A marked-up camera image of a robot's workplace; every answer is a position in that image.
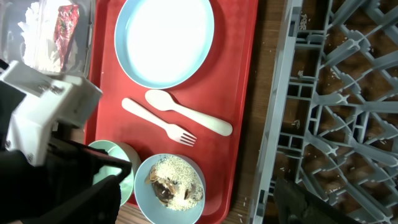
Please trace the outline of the cream plastic spoon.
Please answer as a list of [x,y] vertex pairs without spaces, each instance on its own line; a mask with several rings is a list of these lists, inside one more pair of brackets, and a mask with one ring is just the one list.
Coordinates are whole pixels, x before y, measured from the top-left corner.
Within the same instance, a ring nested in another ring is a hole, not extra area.
[[145,93],[145,99],[151,106],[160,111],[176,111],[222,136],[229,136],[233,132],[233,127],[228,122],[184,107],[176,103],[172,96],[166,91],[148,90]]

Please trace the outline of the light blue plate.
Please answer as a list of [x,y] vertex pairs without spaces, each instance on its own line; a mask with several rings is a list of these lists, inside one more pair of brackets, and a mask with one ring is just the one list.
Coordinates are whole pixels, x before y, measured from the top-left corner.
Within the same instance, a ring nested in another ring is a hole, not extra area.
[[114,49],[133,82],[167,89],[202,66],[214,34],[209,0],[127,0],[116,21]]

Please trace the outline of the mint green bowl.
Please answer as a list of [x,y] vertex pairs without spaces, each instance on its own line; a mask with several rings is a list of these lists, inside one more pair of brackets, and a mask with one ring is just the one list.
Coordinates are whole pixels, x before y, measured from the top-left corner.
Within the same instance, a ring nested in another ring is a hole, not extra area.
[[134,191],[134,181],[136,172],[141,165],[138,153],[128,144],[123,142],[112,142],[109,140],[97,140],[89,144],[95,149],[104,149],[109,156],[122,159],[132,163],[131,173],[119,184],[121,189],[121,203],[124,205]]

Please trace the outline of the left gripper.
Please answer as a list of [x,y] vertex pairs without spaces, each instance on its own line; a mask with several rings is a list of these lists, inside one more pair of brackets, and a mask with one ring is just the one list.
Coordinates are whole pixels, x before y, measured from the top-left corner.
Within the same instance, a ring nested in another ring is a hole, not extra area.
[[53,138],[44,164],[1,148],[1,223],[115,223],[131,162]]

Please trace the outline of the light blue bowl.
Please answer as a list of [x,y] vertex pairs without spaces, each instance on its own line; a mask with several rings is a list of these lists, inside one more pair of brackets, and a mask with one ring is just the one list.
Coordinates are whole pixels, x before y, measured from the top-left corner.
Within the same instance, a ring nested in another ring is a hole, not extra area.
[[[145,184],[145,178],[150,171],[150,168],[165,156],[177,156],[188,162],[192,168],[198,174],[203,188],[205,190],[204,198],[198,203],[196,207],[193,207],[185,211],[171,210],[159,202],[159,199],[155,196],[154,190],[150,184]],[[134,181],[134,196],[136,202],[143,212],[144,216],[155,224],[183,224],[183,223],[196,223],[201,217],[205,208],[205,196],[206,196],[206,182],[201,169],[191,159],[174,154],[156,154],[146,159],[138,168]]]

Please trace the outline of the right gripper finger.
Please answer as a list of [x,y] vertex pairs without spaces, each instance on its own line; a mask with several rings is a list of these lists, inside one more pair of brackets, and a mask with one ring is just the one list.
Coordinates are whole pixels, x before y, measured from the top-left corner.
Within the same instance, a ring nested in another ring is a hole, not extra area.
[[274,201],[282,224],[359,224],[289,180],[276,180]]

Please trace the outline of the red snack wrapper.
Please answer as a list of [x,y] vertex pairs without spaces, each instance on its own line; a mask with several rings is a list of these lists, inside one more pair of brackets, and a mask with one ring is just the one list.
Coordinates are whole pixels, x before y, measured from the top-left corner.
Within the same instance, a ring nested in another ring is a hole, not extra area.
[[79,20],[79,5],[71,4],[58,8],[53,39],[60,58],[60,68],[63,68],[69,43],[73,37]]

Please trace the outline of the rice and food scraps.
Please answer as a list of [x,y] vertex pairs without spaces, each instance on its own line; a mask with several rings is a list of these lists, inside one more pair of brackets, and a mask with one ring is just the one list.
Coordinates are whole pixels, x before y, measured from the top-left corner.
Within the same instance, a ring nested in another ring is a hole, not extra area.
[[165,156],[156,162],[144,181],[165,207],[185,211],[203,200],[205,190],[191,165],[177,156]]

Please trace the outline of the cream plastic fork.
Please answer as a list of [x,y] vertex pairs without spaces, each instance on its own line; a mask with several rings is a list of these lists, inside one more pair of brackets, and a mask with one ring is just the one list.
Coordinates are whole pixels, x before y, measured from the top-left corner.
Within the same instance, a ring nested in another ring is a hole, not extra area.
[[130,98],[124,98],[121,105],[126,111],[162,128],[167,133],[168,137],[175,142],[193,147],[197,140],[197,137],[190,134],[185,129],[176,124],[165,122]]

